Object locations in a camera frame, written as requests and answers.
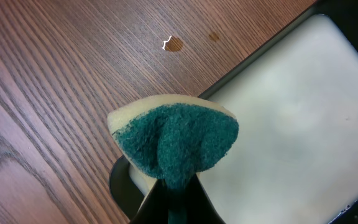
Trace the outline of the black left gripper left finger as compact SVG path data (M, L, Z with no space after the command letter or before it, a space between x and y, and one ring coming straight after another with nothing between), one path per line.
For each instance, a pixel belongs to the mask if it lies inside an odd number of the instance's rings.
M163 180L156 181L130 224L167 224L169 199Z

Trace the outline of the green scrubbing sponge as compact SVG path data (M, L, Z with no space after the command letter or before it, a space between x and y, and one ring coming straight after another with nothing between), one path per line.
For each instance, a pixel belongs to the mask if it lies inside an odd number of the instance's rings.
M186 223L185 190L190 179L214 167L239 133L239 123L230 111L185 95L134 101L108 114L108 128L149 192L156 181L165 182L168 223Z

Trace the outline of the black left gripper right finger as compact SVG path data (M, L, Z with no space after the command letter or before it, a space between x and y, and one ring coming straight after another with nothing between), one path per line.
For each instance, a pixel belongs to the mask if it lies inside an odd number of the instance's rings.
M187 224L225 224L215 210L197 175L190 179L186 187L185 208Z

